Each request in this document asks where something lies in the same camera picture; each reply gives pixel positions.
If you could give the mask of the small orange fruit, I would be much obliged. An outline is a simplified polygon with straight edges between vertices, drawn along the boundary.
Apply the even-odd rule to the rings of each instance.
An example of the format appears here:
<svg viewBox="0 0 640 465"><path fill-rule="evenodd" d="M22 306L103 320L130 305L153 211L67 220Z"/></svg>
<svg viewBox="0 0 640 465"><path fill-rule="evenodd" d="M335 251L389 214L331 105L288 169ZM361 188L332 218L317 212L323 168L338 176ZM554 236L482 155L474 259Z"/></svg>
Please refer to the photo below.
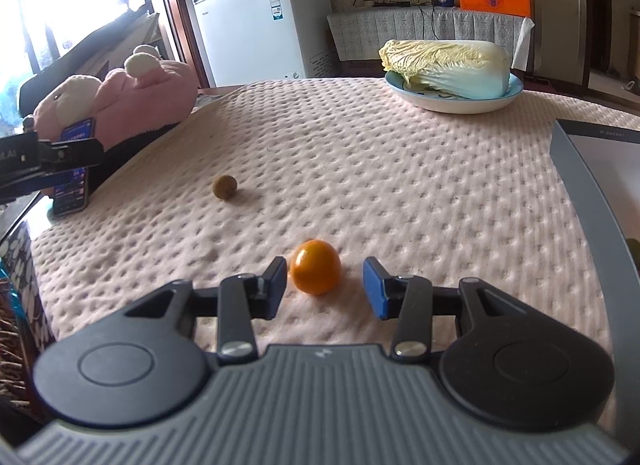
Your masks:
<svg viewBox="0 0 640 465"><path fill-rule="evenodd" d="M324 295L341 282L341 258L330 243L309 240L294 251L288 274L300 292L312 296Z"/></svg>

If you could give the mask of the small brown fruit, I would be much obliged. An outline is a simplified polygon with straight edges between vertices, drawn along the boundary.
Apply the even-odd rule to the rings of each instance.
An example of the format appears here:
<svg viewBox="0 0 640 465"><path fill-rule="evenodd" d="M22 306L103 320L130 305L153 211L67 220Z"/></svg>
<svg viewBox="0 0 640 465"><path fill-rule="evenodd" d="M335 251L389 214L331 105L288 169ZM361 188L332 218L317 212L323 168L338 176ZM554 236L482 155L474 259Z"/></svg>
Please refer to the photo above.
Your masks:
<svg viewBox="0 0 640 465"><path fill-rule="evenodd" d="M232 199L235 193L238 192L238 188L238 181L231 175L218 176L212 185L214 196L221 201Z"/></svg>

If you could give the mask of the green fruit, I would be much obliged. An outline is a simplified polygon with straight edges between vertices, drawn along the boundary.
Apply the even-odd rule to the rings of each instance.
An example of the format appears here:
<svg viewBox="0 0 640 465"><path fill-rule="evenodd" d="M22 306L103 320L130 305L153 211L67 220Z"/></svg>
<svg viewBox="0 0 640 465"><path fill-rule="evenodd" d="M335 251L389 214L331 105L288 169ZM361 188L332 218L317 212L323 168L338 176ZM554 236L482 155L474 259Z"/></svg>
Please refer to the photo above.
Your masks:
<svg viewBox="0 0 640 465"><path fill-rule="evenodd" d="M626 244L632 260L637 268L640 267L640 241L633 237L627 237Z"/></svg>

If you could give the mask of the smartphone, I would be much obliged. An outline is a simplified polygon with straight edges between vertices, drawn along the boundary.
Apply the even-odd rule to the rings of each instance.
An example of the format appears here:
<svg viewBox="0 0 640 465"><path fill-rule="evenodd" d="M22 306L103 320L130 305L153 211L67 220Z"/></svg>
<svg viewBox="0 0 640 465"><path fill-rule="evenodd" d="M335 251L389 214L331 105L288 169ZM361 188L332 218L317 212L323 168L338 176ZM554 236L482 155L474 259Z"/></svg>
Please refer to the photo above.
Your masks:
<svg viewBox="0 0 640 465"><path fill-rule="evenodd" d="M94 133L94 119L85 118L63 129L60 140L89 139ZM70 172L70 179L55 186L53 191L52 215L63 217L80 212L88 204L88 170L76 168Z"/></svg>

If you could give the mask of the black chair back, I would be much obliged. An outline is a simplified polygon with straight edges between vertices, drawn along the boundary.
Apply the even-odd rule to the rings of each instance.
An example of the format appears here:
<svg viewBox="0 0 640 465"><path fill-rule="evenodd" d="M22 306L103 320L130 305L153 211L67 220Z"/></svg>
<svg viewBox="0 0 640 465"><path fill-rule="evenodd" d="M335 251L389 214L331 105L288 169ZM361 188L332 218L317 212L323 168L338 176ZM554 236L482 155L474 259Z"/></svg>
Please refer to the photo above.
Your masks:
<svg viewBox="0 0 640 465"><path fill-rule="evenodd" d="M114 21L91 32L61 58L21 84L16 97L17 110L21 118L32 114L39 102L53 88L75 74L90 58L107 47L117 45L139 19L146 18L149 14L145 7L137 11L128 10Z"/></svg>

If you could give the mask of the pink quilted table cover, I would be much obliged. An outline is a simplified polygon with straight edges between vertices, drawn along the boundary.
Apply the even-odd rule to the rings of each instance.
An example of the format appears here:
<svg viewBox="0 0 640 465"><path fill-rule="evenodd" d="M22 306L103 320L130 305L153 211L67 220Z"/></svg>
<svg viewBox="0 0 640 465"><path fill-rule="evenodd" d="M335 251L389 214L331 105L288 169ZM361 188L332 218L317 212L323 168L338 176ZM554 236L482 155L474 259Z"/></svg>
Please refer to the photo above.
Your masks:
<svg viewBox="0 0 640 465"><path fill-rule="evenodd" d="M363 260L442 286L480 277L603 347L611 344L588 243L549 154L559 118L635 129L636 115L523 92L482 115L428 112L379 78L262 82L199 110L140 151L85 211L32 241L56 338L167 282L215 286L308 240L340 253L341 283L286 291L260 346L390 344ZM221 201L220 175L238 181Z"/></svg>

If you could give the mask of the pink plush toy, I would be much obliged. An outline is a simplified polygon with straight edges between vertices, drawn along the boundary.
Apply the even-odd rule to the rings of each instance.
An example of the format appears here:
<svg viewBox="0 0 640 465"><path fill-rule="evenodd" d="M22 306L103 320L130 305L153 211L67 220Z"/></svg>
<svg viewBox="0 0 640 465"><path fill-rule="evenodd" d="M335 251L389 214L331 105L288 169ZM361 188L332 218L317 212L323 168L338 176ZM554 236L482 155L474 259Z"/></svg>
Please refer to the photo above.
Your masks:
<svg viewBox="0 0 640 465"><path fill-rule="evenodd" d="M86 118L105 150L141 134L184 121L198 98L198 77L185 63L160 58L150 45L134 48L121 68L104 80L72 75L52 89L32 112L41 139L56 141Z"/></svg>

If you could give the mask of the white blue plate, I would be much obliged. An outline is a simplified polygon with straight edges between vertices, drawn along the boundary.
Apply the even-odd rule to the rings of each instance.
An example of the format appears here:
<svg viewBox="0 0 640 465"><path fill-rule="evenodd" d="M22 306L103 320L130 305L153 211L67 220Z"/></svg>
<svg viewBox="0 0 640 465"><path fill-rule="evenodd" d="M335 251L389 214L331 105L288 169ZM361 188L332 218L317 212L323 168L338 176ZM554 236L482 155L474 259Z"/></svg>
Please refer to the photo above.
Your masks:
<svg viewBox="0 0 640 465"><path fill-rule="evenodd" d="M509 77L508 90L495 99L468 99L447 92L435 92L425 89L422 92L410 90L406 81L396 72L387 72L385 81L390 89L402 100L415 107L436 113L474 115L498 111L503 109L524 92L522 81L514 74Z"/></svg>

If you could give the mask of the napa cabbage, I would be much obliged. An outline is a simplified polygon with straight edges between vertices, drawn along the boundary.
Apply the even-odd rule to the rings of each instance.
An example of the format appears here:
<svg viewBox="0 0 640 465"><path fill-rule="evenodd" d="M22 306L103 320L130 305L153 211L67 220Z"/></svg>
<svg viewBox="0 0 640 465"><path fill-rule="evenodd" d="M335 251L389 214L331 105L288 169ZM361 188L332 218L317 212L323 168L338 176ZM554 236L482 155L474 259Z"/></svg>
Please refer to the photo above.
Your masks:
<svg viewBox="0 0 640 465"><path fill-rule="evenodd" d="M509 56L484 40L388 40L378 56L386 72L400 74L416 92L495 99L508 90Z"/></svg>

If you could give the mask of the grey cardboard box tray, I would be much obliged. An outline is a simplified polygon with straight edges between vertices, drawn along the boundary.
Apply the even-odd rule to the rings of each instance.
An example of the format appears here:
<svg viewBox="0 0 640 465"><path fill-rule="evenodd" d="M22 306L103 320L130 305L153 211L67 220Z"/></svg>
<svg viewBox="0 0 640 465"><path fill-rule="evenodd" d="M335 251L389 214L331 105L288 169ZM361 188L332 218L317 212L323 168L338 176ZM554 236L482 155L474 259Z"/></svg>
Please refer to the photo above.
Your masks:
<svg viewBox="0 0 640 465"><path fill-rule="evenodd" d="M639 240L639 133L559 118L550 156L584 230L620 352L639 339L639 268L626 244Z"/></svg>

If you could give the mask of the cabinet with lace cloth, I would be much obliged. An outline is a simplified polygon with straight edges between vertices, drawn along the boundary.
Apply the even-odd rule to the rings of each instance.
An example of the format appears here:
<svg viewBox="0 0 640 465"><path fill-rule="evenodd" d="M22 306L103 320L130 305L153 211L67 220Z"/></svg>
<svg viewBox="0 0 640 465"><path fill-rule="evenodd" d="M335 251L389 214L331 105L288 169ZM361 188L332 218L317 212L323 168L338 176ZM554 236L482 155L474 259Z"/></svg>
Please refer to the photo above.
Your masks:
<svg viewBox="0 0 640 465"><path fill-rule="evenodd" d="M369 61L389 40L482 40L506 51L513 69L525 71L535 23L532 19L431 6L373 7L330 14L338 58Z"/></svg>

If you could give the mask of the white chest freezer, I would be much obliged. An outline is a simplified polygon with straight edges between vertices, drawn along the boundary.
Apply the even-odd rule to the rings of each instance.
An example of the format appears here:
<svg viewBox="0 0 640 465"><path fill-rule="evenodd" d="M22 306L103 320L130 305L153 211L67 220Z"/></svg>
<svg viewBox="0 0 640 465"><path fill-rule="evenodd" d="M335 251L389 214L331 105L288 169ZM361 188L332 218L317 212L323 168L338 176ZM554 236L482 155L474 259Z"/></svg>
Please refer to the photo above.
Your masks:
<svg viewBox="0 0 640 465"><path fill-rule="evenodd" d="M330 0L193 0L210 84L334 77Z"/></svg>

